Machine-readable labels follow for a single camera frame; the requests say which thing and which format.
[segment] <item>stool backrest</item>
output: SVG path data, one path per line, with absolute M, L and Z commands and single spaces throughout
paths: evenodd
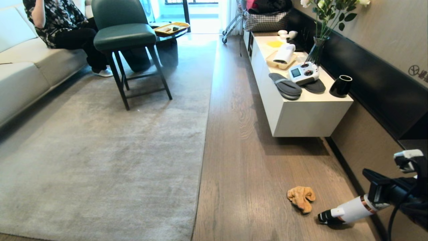
M 121 24 L 148 24 L 140 0 L 93 0 L 92 12 L 98 29 Z

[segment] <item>remote controller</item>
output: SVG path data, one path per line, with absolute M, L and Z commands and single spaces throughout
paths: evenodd
M 304 62 L 289 70 L 290 79 L 298 85 L 305 85 L 319 78 L 318 66 L 312 62 Z

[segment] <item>black pants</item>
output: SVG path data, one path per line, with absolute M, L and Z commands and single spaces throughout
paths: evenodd
M 57 48 L 65 49 L 83 49 L 88 57 L 88 64 L 96 70 L 106 69 L 108 65 L 107 58 L 94 47 L 94 37 L 98 32 L 94 18 L 89 18 L 87 24 L 80 29 L 63 31 L 55 36 Z

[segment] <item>person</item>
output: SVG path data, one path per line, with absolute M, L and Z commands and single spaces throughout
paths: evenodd
M 112 76 L 104 54 L 94 46 L 98 32 L 94 18 L 87 19 L 73 0 L 23 0 L 28 19 L 48 48 L 83 49 L 92 71 Z

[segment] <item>wooden floor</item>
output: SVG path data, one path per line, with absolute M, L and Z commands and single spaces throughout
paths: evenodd
M 287 190 L 312 187 L 302 216 Z M 316 215 L 354 198 L 348 178 L 322 138 L 273 138 L 245 49 L 220 44 L 211 93 L 193 241 L 378 240 L 365 220 L 342 229 Z M 0 241 L 35 241 L 0 234 Z

